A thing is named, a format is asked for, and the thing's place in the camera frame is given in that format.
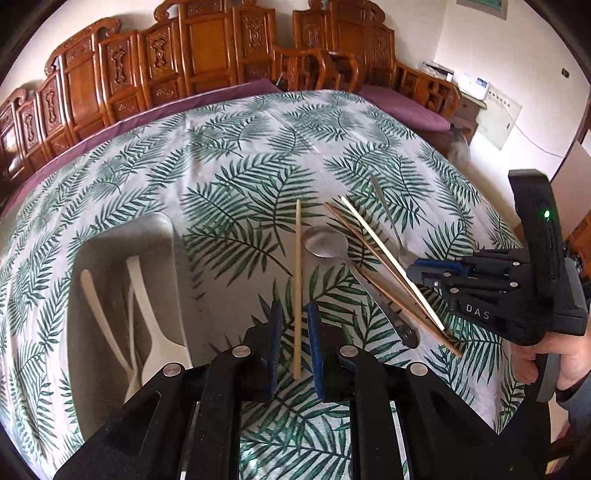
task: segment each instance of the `white plastic spoon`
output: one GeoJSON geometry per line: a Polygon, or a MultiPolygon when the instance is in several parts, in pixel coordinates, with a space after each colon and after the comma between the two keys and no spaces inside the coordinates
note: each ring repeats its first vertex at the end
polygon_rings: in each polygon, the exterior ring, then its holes
{"type": "Polygon", "coordinates": [[[129,366],[129,363],[127,363],[127,360],[121,353],[121,349],[119,348],[119,345],[113,336],[113,332],[111,331],[111,327],[109,326],[109,322],[107,321],[103,307],[100,304],[99,296],[96,293],[95,283],[92,280],[92,274],[88,270],[82,270],[82,273],[80,273],[80,283],[82,284],[82,290],[90,310],[95,316],[96,323],[100,327],[100,331],[103,332],[109,347],[111,347],[111,350],[115,354],[115,358],[123,367],[128,379],[130,380],[133,376],[133,369],[129,366]]]}
{"type": "Polygon", "coordinates": [[[127,292],[127,321],[129,323],[129,357],[131,358],[132,377],[125,394],[127,402],[135,393],[142,388],[139,379],[138,359],[135,353],[135,329],[134,329],[134,286],[129,285],[127,292]]]}
{"type": "Polygon", "coordinates": [[[168,340],[162,333],[162,330],[160,330],[150,299],[148,298],[142,269],[139,264],[139,257],[129,257],[125,262],[127,263],[127,270],[129,271],[135,297],[138,300],[139,310],[144,317],[146,327],[152,339],[152,348],[142,370],[142,385],[145,385],[164,365],[170,362],[177,362],[186,368],[190,368],[191,360],[189,359],[189,352],[185,346],[168,340]]]}

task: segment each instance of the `carved wooden panel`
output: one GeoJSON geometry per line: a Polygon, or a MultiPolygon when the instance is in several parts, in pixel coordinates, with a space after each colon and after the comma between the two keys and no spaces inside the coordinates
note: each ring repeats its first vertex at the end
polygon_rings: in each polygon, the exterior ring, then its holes
{"type": "Polygon", "coordinates": [[[137,31],[99,43],[100,70],[109,121],[114,124],[146,110],[138,61],[137,31]]]}
{"type": "Polygon", "coordinates": [[[392,88],[395,72],[394,30],[374,24],[368,28],[369,48],[366,79],[372,85],[392,88]]]}
{"type": "Polygon", "coordinates": [[[352,53],[368,63],[364,1],[333,0],[329,3],[329,15],[332,50],[352,53]]]}
{"type": "Polygon", "coordinates": [[[71,146],[65,132],[55,135],[52,139],[48,140],[47,144],[49,150],[55,157],[60,153],[65,152],[71,146]]]}
{"type": "Polygon", "coordinates": [[[319,47],[329,49],[326,35],[325,12],[293,12],[296,48],[319,47]]]}
{"type": "Polygon", "coordinates": [[[22,145],[22,159],[32,171],[39,170],[49,161],[45,145],[41,142],[40,114],[35,97],[16,109],[17,131],[22,145]]]}
{"type": "Polygon", "coordinates": [[[256,5],[234,7],[238,83],[270,75],[275,43],[275,10],[256,5]]]}
{"type": "Polygon", "coordinates": [[[41,116],[48,134],[61,125],[60,92],[57,89],[57,81],[58,77],[54,75],[40,92],[41,116]]]}
{"type": "Polygon", "coordinates": [[[74,145],[65,118],[60,72],[54,72],[37,90],[40,135],[48,160],[74,145]]]}
{"type": "MultiPolygon", "coordinates": [[[[371,2],[367,5],[374,7],[361,14],[361,0],[332,1],[344,4],[335,16],[338,28],[332,28],[322,0],[310,0],[311,10],[299,12],[305,20],[296,42],[314,51],[285,49],[278,57],[275,11],[256,6],[256,0],[242,0],[234,8],[238,0],[164,0],[154,11],[156,23],[143,31],[119,33],[118,19],[101,18],[54,49],[45,65],[47,78],[31,99],[18,89],[0,106],[0,181],[21,183],[105,127],[193,93],[258,78],[277,80],[281,73],[292,89],[338,87],[340,73],[316,47],[333,49],[333,30],[345,32],[361,17],[362,23],[383,18],[371,2]],[[173,5],[178,16],[169,18],[173,5]]],[[[348,48],[347,39],[339,41],[348,48]]],[[[378,49],[380,55],[387,56],[388,45],[383,50],[378,49]]],[[[410,79],[399,78],[401,84],[410,79]]],[[[417,82],[426,104],[445,96],[441,86],[417,82]]]]}
{"type": "Polygon", "coordinates": [[[57,47],[46,63],[50,74],[57,63],[63,84],[66,119],[75,141],[87,135],[89,125],[111,124],[102,91],[98,42],[115,35],[121,27],[116,18],[102,18],[80,30],[57,47]]]}
{"type": "Polygon", "coordinates": [[[310,0],[310,9],[294,11],[298,48],[320,46],[354,54],[366,67],[366,83],[393,88],[429,110],[449,117],[459,102],[457,88],[396,61],[394,30],[384,25],[384,11],[370,0],[310,0]]]}
{"type": "Polygon", "coordinates": [[[32,174],[24,163],[17,131],[16,109],[27,100],[27,91],[15,90],[0,107],[0,178],[18,184],[32,174]]]}
{"type": "Polygon", "coordinates": [[[147,109],[187,96],[178,19],[166,18],[137,34],[139,71],[147,109]]]}
{"type": "Polygon", "coordinates": [[[224,10],[223,0],[196,0],[187,6],[187,16],[220,13],[224,10]]]}
{"type": "Polygon", "coordinates": [[[152,87],[150,93],[153,98],[154,106],[163,105],[165,103],[171,102],[172,100],[181,98],[178,92],[177,82],[174,80],[155,85],[152,87]]]}
{"type": "Polygon", "coordinates": [[[177,3],[188,95],[236,85],[231,1],[177,3]]]}
{"type": "Polygon", "coordinates": [[[34,109],[33,100],[28,100],[17,110],[22,145],[25,153],[39,144],[36,117],[37,114],[34,109]]]}

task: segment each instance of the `metal screw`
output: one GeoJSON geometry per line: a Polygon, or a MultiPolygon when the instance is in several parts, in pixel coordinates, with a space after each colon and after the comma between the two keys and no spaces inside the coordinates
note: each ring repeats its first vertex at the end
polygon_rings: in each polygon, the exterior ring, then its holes
{"type": "Polygon", "coordinates": [[[429,369],[425,364],[415,362],[410,366],[410,372],[418,377],[424,377],[429,372],[429,369]]]}
{"type": "Polygon", "coordinates": [[[176,377],[180,372],[181,366],[179,364],[168,364],[162,369],[165,377],[176,377]]]}
{"type": "Polygon", "coordinates": [[[340,348],[340,354],[343,356],[346,356],[348,358],[351,358],[352,356],[356,356],[359,353],[359,350],[357,350],[357,347],[355,345],[343,345],[340,348]]]}
{"type": "Polygon", "coordinates": [[[251,354],[251,350],[246,345],[238,345],[232,349],[232,355],[236,358],[244,358],[251,354]]]}

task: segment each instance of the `cabinet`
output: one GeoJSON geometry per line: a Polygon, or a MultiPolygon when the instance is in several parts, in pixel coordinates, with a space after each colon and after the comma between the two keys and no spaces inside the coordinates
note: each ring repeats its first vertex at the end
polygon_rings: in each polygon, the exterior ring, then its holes
{"type": "Polygon", "coordinates": [[[474,134],[478,129],[476,117],[481,109],[486,109],[486,104],[484,102],[477,100],[466,93],[460,92],[460,103],[449,121],[454,127],[460,128],[464,132],[468,144],[472,142],[472,137],[474,137],[474,134]]]}

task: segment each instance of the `purple cushion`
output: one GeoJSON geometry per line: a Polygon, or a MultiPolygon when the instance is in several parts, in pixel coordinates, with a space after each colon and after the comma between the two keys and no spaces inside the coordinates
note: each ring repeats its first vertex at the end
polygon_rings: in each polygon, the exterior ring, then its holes
{"type": "Polygon", "coordinates": [[[357,95],[369,100],[413,130],[443,132],[450,129],[450,123],[441,115],[426,109],[394,90],[374,85],[363,85],[357,95]]]}

